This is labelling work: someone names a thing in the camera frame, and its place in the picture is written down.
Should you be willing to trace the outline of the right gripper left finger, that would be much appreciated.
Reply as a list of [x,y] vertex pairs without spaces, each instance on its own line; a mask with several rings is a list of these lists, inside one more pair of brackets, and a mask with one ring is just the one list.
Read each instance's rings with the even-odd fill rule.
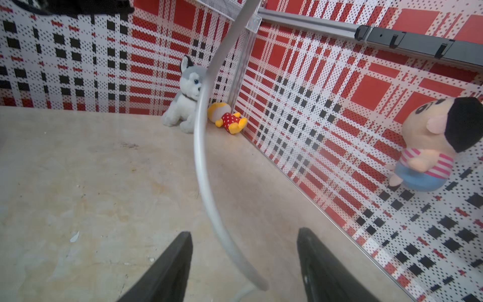
[[190,232],[181,232],[118,301],[183,301],[193,253]]

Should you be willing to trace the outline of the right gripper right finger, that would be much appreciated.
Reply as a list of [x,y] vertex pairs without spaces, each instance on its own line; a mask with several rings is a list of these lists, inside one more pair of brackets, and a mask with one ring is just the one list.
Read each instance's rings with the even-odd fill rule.
[[300,228],[297,248],[307,300],[378,301],[309,228]]

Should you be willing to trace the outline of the hanging doll blue shorts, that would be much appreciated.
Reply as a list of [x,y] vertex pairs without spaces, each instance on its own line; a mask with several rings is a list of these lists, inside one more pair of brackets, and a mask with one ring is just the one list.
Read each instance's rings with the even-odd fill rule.
[[482,103],[474,97],[437,99],[417,107],[402,125],[406,148],[389,186],[430,192],[449,179],[457,154],[482,139]]

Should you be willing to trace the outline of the grey husky plush toy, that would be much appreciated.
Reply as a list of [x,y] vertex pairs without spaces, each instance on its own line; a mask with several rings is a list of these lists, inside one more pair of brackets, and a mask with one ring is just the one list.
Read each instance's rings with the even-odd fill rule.
[[162,115],[163,125],[178,125],[182,132],[191,134],[194,133],[197,102],[207,69],[195,65],[191,58],[185,55],[180,63],[180,70],[180,88],[168,110]]

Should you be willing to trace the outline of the yellow red plush toy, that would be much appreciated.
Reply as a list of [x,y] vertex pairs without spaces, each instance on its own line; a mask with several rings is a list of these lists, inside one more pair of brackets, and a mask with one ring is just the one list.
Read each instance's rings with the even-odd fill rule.
[[208,119],[218,128],[224,128],[231,135],[240,133],[248,124],[247,118],[240,113],[232,113],[227,103],[213,103],[208,107]]

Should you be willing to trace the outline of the black wall hook rail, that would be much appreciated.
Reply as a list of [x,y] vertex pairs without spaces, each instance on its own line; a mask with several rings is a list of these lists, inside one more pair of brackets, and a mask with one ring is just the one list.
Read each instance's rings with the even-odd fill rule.
[[359,26],[354,38],[402,54],[414,54],[440,62],[482,69],[482,45],[386,28]]

